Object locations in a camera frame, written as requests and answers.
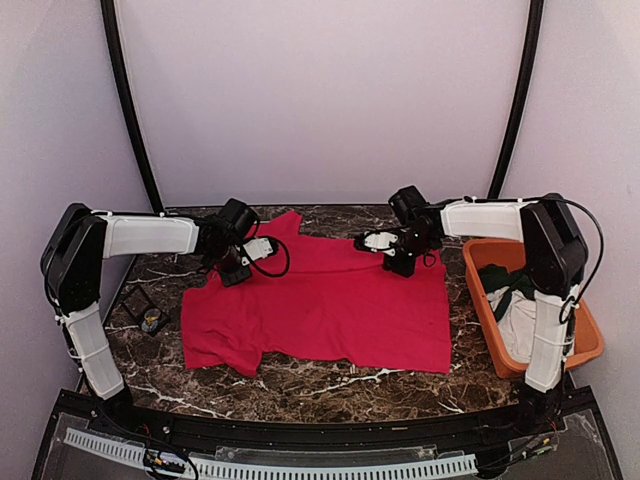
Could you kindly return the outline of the magenta t-shirt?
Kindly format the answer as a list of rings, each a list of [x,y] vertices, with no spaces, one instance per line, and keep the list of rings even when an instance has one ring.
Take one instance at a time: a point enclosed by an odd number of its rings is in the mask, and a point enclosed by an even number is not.
[[[288,247],[282,278],[225,287],[211,275],[184,293],[181,332],[189,369],[227,365],[253,377],[266,353],[360,367],[447,374],[452,341],[446,268],[419,261],[403,278],[346,239],[303,235],[288,212],[262,226]]]

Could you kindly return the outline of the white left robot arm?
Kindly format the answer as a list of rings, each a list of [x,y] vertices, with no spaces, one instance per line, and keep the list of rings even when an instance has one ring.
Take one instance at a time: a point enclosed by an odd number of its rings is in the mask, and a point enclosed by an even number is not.
[[[259,236],[259,226],[257,213],[237,199],[206,217],[117,213],[83,203],[66,208],[40,260],[44,291],[89,389],[106,401],[103,421],[117,434],[134,435],[141,415],[118,397],[127,387],[100,314],[104,261],[143,254],[196,255],[203,272],[215,271],[224,286],[235,286],[254,272],[270,277],[259,261],[288,252],[280,240]]]

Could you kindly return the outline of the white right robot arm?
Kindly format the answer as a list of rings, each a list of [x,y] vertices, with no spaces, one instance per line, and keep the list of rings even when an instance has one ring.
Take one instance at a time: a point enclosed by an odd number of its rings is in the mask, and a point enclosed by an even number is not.
[[[420,257],[442,246],[446,237],[486,237],[517,241],[534,286],[536,321],[528,387],[546,393],[559,383],[570,349],[569,325],[585,285],[588,247],[570,211],[573,202],[557,193],[525,199],[475,197],[425,200],[408,186],[389,205],[399,224],[369,230],[354,239],[355,249],[383,256],[383,268],[411,277]]]

